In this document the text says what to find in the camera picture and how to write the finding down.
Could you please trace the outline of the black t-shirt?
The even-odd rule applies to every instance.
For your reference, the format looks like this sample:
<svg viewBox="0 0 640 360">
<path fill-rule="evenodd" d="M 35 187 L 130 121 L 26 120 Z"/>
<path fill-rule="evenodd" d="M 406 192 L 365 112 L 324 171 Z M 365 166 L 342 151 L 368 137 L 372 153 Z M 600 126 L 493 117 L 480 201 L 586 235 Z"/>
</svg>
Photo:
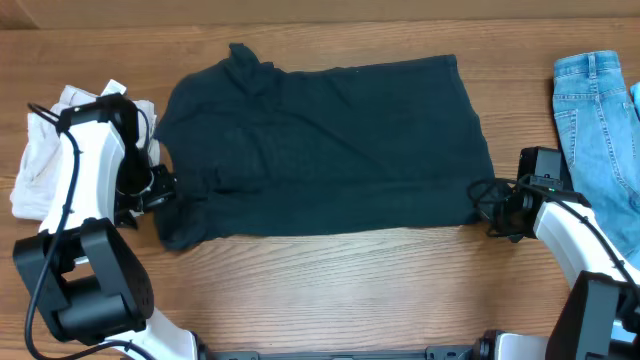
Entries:
<svg viewBox="0 0 640 360">
<path fill-rule="evenodd" d="M 494 174 L 452 55 L 286 72 L 234 44 L 178 83 L 155 136 L 177 179 L 154 215 L 170 250 L 470 224 L 467 188 Z"/>
</svg>

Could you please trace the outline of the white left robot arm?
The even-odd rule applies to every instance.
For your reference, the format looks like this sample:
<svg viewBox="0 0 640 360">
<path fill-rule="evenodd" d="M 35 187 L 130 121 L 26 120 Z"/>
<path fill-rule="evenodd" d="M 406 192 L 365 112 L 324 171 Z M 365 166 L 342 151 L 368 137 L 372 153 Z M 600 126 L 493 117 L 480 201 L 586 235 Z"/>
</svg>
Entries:
<svg viewBox="0 0 640 360">
<path fill-rule="evenodd" d="M 62 161 L 50 210 L 37 235 L 19 240 L 14 264 L 30 294 L 27 350 L 40 315 L 60 342 L 78 341 L 75 358 L 113 348 L 131 359 L 205 359 L 207 347 L 154 305 L 150 278 L 119 234 L 175 197 L 176 179 L 151 163 L 139 133 L 143 113 L 122 94 L 60 114 L 31 104 L 61 138 Z"/>
</svg>

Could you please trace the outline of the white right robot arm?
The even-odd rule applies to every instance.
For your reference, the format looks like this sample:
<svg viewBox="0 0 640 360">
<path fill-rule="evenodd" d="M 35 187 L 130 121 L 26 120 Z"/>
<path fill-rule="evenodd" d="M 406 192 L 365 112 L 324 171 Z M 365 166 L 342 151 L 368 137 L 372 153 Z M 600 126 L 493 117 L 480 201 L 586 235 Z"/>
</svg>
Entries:
<svg viewBox="0 0 640 360">
<path fill-rule="evenodd" d="M 486 332 L 470 359 L 636 359 L 639 272 L 599 228 L 586 199 L 574 192 L 495 178 L 467 189 L 491 237 L 541 241 L 571 291 L 548 337 Z"/>
</svg>

